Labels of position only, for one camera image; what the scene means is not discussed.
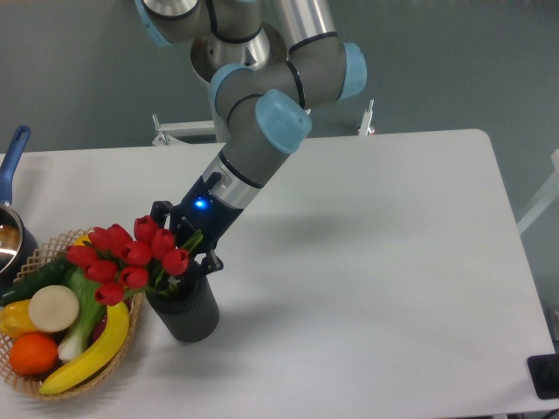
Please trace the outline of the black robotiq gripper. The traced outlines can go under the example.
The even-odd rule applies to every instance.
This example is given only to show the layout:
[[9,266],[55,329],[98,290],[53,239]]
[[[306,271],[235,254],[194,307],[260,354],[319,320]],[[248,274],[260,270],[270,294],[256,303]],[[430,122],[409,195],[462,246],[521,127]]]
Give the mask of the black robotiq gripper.
[[241,215],[242,209],[233,208],[214,196],[211,189],[217,184],[218,174],[210,174],[207,180],[200,176],[179,204],[174,206],[169,201],[152,204],[151,218],[159,228],[170,229],[178,245],[185,244],[196,231],[202,233],[203,240],[197,246],[197,253],[206,253],[200,262],[194,258],[189,261],[186,271],[178,277],[180,286],[194,285],[224,269],[224,262],[213,249]]

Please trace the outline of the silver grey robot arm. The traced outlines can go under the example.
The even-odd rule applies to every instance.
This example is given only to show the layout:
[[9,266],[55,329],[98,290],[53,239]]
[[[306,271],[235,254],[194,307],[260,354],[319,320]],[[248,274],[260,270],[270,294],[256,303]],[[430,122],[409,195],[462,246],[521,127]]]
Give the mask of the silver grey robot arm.
[[158,45],[197,38],[217,42],[207,51],[215,122],[229,135],[179,204],[157,202],[155,219],[179,244],[202,241],[179,279],[192,284],[222,268],[218,239],[230,228],[311,130],[309,111],[358,94],[367,82],[360,48],[343,43],[325,1],[278,1],[286,57],[272,61],[256,1],[140,1],[136,9]]

